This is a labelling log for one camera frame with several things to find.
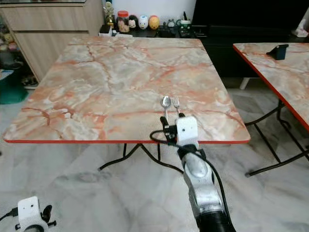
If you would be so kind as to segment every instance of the white wall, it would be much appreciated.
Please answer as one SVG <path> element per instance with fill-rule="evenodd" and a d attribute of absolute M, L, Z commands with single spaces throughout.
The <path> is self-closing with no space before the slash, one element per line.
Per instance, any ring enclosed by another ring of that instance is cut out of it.
<path fill-rule="evenodd" d="M 170 18 L 179 19 L 186 12 L 192 20 L 196 0 L 113 0 L 114 13 L 126 10 L 131 15 L 156 15 L 160 24 Z"/>

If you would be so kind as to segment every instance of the yellow figurine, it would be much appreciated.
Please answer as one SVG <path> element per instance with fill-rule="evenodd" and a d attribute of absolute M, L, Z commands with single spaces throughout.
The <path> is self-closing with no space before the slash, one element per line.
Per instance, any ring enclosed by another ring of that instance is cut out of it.
<path fill-rule="evenodd" d="M 158 27 L 159 27 L 159 24 L 160 24 L 160 21 L 159 21 L 158 16 L 156 16 L 156 15 L 150 16 L 150 18 L 149 18 L 149 27 L 152 30 L 157 30 Z"/>

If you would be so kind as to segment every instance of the spoon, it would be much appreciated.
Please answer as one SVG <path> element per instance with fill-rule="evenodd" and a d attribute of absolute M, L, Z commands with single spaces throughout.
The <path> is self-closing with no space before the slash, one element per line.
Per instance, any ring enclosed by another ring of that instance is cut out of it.
<path fill-rule="evenodd" d="M 171 105 L 171 101 L 170 101 L 170 98 L 169 96 L 164 96 L 161 100 L 161 105 L 162 107 L 164 108 L 164 117 L 166 118 L 167 121 L 169 121 L 169 118 L 168 118 L 168 109 Z"/>

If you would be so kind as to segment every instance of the green container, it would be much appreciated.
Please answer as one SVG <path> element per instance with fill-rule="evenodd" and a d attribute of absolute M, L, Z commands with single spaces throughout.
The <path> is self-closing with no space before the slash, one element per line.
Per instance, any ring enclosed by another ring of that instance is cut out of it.
<path fill-rule="evenodd" d="M 13 104 L 22 102 L 28 95 L 27 90 L 20 82 L 20 72 L 14 71 L 12 74 L 0 80 L 0 104 Z"/>

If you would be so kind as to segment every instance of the red lid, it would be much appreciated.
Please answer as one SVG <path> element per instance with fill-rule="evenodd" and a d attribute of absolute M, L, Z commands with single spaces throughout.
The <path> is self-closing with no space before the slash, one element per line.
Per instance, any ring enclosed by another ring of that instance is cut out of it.
<path fill-rule="evenodd" d="M 129 12 L 128 11 L 118 11 L 118 16 L 119 17 L 129 17 Z"/>

